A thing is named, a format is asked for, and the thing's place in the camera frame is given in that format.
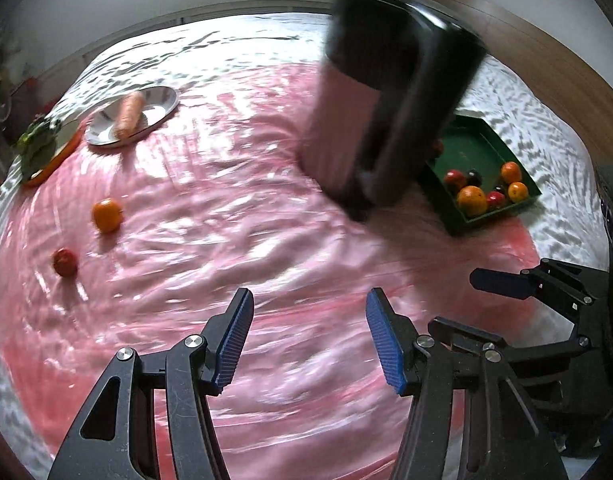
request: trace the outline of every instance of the tomato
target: tomato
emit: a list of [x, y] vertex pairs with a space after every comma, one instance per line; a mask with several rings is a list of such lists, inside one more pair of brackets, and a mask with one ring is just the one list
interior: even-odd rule
[[500, 207], [504, 207], [506, 197], [499, 191], [491, 191], [486, 196], [486, 202], [489, 205], [489, 209], [499, 209]]
[[444, 176], [444, 184], [452, 193], [457, 193], [462, 187], [466, 186], [466, 177], [461, 171], [450, 170]]
[[67, 248], [53, 253], [53, 268], [63, 278], [72, 278], [77, 274], [77, 256]]
[[444, 153], [444, 142], [442, 139], [435, 139], [433, 141], [433, 158], [439, 158]]

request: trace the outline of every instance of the orange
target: orange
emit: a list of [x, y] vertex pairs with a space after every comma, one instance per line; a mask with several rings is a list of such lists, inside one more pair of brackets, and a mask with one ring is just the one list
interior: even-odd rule
[[475, 186], [463, 187], [457, 194], [457, 205], [469, 218], [486, 213], [489, 205], [486, 202], [484, 192]]
[[122, 208], [112, 198], [106, 198], [97, 202], [91, 210], [93, 222], [101, 233], [112, 233], [122, 224]]
[[513, 182], [507, 193], [511, 202], [522, 202], [528, 198], [528, 187], [521, 182]]
[[499, 170], [499, 174], [501, 175], [502, 180], [507, 184], [522, 180], [522, 170], [520, 170], [519, 166], [515, 162], [507, 162], [504, 164], [501, 170]]

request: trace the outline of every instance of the pink bedsheet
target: pink bedsheet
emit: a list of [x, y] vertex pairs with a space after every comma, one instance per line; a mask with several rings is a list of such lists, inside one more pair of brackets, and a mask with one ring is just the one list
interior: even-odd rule
[[[532, 302], [468, 283], [474, 267], [538, 263], [519, 220], [451, 238], [414, 186], [357, 224], [301, 174], [317, 72], [285, 64], [192, 88], [145, 140], [111, 154], [82, 145], [20, 192], [0, 245], [0, 352], [53, 452], [117, 348], [170, 348], [247, 286], [250, 335], [233, 384], [210, 399], [232, 478], [387, 478], [410, 400], [385, 384], [369, 288], [382, 286], [420, 332], [442, 315], [513, 340], [531, 321]], [[103, 237], [90, 210], [109, 196], [125, 222]], [[75, 282], [52, 270], [63, 246], [78, 254]], [[157, 424], [171, 479], [161, 403]]]

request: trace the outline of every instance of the stainless steel plate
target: stainless steel plate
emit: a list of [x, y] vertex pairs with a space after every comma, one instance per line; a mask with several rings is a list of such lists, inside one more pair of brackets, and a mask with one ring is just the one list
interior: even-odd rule
[[84, 133], [86, 142], [100, 148], [118, 148], [137, 142], [160, 126], [180, 100], [177, 91], [169, 86], [149, 86], [140, 91], [144, 95], [145, 104], [138, 128], [132, 136], [121, 140], [113, 133], [115, 119], [124, 97], [121, 96], [95, 113], [93, 121]]

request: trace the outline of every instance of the green tray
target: green tray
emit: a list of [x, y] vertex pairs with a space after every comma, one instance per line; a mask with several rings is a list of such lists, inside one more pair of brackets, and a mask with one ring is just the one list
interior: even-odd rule
[[[461, 235], [491, 220], [515, 214], [542, 194], [517, 157], [483, 119], [456, 116], [445, 130], [443, 140], [444, 153], [426, 164], [418, 181], [449, 234]], [[481, 189], [488, 194], [495, 186], [503, 184], [499, 169], [505, 162], [516, 162], [522, 169], [522, 182], [528, 188], [528, 198], [515, 204], [509, 202], [501, 209], [475, 218], [464, 216], [454, 196], [444, 186], [446, 172], [459, 170], [466, 174], [473, 169], [479, 171]]]

